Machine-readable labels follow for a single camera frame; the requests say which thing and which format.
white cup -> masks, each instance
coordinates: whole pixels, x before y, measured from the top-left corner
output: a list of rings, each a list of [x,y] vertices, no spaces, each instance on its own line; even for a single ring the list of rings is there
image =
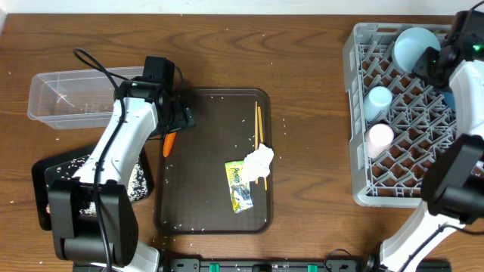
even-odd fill
[[[392,92],[382,86],[372,88],[363,100],[365,119],[373,121],[380,111],[386,112],[392,103]]]
[[[402,72],[411,73],[428,47],[440,50],[439,40],[432,32],[421,27],[407,29],[396,39],[392,61]]]
[[[376,124],[366,131],[365,141],[368,156],[374,159],[392,146],[393,130],[388,125]]]

crumpled white napkin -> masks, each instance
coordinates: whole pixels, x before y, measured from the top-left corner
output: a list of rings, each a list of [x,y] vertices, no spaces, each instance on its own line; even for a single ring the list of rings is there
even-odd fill
[[[244,159],[244,167],[240,173],[240,180],[244,183],[249,183],[259,177],[267,177],[271,173],[269,165],[273,158],[274,151],[272,151],[272,148],[260,144],[258,150],[247,155]]]

gray plastic dish rack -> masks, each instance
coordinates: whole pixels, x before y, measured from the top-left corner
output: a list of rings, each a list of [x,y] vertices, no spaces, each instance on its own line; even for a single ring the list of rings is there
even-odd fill
[[[455,139],[455,113],[445,105],[444,97],[392,63],[395,40],[412,27],[428,29],[440,41],[450,29],[442,25],[359,23],[343,47],[351,113],[352,194],[361,206],[418,206],[422,177]],[[388,113],[380,113],[369,123],[365,120],[363,97],[375,86],[387,87],[393,100]],[[370,159],[364,135],[375,123],[390,125],[395,140],[388,151]]]

light blue cup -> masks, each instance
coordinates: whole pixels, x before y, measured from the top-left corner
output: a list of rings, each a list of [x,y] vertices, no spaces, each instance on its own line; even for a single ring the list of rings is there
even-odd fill
[[[411,73],[428,47],[440,51],[439,40],[432,32],[421,27],[407,29],[396,39],[392,61],[402,72]]]
[[[373,121],[381,111],[386,112],[392,103],[392,92],[382,86],[372,88],[363,100],[365,119]]]

pink cup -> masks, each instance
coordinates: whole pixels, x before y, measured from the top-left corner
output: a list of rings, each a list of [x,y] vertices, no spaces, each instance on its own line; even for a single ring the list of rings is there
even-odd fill
[[[366,131],[365,141],[368,156],[374,159],[392,146],[393,130],[388,125],[376,124]]]

